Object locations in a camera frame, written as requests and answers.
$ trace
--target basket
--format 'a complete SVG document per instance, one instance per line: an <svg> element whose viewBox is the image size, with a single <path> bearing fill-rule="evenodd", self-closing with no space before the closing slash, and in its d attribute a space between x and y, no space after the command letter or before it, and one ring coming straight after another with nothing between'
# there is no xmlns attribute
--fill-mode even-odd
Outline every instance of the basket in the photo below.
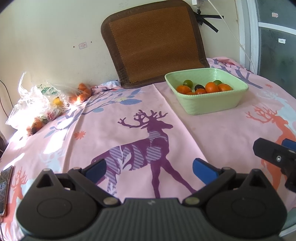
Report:
<svg viewBox="0 0 296 241"><path fill-rule="evenodd" d="M245 82L232 74L214 68L176 71L166 74L165 80L189 115L200 115L234 108L249 88ZM205 86L208 82L215 80L230 85L233 90L201 95L184 95L176 91L176 88L182 85L184 80L193 82L193 90L197 84Z"/></svg>

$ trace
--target wall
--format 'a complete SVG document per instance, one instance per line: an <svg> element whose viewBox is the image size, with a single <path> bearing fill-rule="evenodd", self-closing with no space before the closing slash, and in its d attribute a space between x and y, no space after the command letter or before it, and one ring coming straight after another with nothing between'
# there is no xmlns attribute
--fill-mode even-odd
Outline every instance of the wall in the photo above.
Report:
<svg viewBox="0 0 296 241"><path fill-rule="evenodd" d="M19 99L17 84L28 71L24 87L45 81L99 84L117 79L117 74L102 39L100 26L112 13L154 2L154 0L14 0L0 14L0 79L7 85L12 102ZM225 16L237 38L238 21L235 0L212 0ZM216 14L206 2L202 14ZM200 27L207 57L228 56L238 61L239 47L223 21L208 19L220 31ZM78 44L87 42L87 48ZM0 87L7 112L11 105ZM0 110L0 130L9 139L13 130L4 125L6 116Z"/></svg>

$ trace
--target lime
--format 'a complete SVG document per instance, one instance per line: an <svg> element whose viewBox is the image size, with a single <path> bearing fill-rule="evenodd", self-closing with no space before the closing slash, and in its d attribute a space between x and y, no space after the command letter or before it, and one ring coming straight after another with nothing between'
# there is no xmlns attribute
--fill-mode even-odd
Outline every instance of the lime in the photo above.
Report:
<svg viewBox="0 0 296 241"><path fill-rule="evenodd" d="M219 85L219 84L222 84L222 81L221 80L215 80L213 81L215 83L215 85Z"/></svg>
<svg viewBox="0 0 296 241"><path fill-rule="evenodd" d="M185 80L183 82L183 85L188 86L190 89L192 89L192 87L193 87L193 83L191 80Z"/></svg>
<svg viewBox="0 0 296 241"><path fill-rule="evenodd" d="M194 90L196 91L197 89L205 89L202 85L196 85L194 87Z"/></svg>

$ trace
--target metal screw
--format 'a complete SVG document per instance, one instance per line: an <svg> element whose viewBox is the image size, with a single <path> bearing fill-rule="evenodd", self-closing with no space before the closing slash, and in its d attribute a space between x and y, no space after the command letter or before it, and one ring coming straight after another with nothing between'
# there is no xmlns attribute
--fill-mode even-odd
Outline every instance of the metal screw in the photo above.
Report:
<svg viewBox="0 0 296 241"><path fill-rule="evenodd" d="M200 199L197 197L188 197L185 199L185 203L188 205L197 205L200 203Z"/></svg>
<svg viewBox="0 0 296 241"><path fill-rule="evenodd" d="M115 198L115 197L106 197L104 200L103 200L103 203L105 205L108 205L108 206L113 206L115 204L118 203L118 199Z"/></svg>

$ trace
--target phone screen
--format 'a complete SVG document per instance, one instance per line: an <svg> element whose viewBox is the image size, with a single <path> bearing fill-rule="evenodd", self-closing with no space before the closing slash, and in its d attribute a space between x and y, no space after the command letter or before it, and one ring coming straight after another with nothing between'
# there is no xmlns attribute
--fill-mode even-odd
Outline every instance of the phone screen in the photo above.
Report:
<svg viewBox="0 0 296 241"><path fill-rule="evenodd" d="M10 166L9 168L3 170L0 174L0 216L4 216L7 209L6 207L12 172L13 166Z"/></svg>

